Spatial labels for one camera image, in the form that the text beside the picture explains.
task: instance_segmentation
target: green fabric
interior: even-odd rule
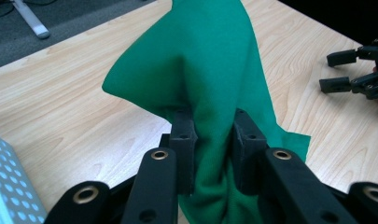
[[[261,222],[256,196],[234,186],[226,149],[236,108],[258,124],[271,147],[303,160],[310,138],[276,123],[251,22],[239,0],[174,0],[105,78],[104,91],[171,121],[190,106],[199,136],[195,192],[180,196],[190,223]]]

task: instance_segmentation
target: light wood tabletop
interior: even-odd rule
[[[378,183],[378,101],[324,94],[318,83],[366,75],[374,63],[330,68],[328,54],[359,44],[276,0],[243,3],[278,123],[312,136],[307,165],[342,191],[356,181]],[[135,175],[144,153],[170,132],[164,119],[101,89],[118,56],[170,8],[170,0],[156,1],[0,68],[0,137],[46,210],[80,182],[114,187]]]

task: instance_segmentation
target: round metal ring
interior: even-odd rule
[[[99,190],[95,186],[87,186],[80,189],[76,194],[73,196],[73,202],[78,204],[89,203],[98,196]]]
[[[371,198],[375,202],[378,202],[378,197],[373,194],[373,193],[378,194],[378,188],[367,186],[363,188],[363,192],[364,194],[366,194],[367,197]]]
[[[153,153],[151,153],[151,158],[154,160],[160,161],[168,157],[168,152],[163,150],[158,150]]]
[[[291,159],[291,155],[284,150],[276,150],[273,152],[273,155],[279,160],[288,161]]]

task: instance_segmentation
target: light blue basket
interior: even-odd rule
[[[0,223],[43,223],[46,216],[12,146],[0,138]]]

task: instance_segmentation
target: wooden table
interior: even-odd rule
[[[359,77],[373,63],[330,68],[326,56],[358,43],[275,0],[244,0],[278,123],[312,136],[308,166],[347,191],[378,183],[378,101],[324,94],[318,80]],[[159,0],[0,68],[0,137],[16,150],[49,211],[75,184],[116,186],[170,124],[101,90],[108,69],[171,7]]]

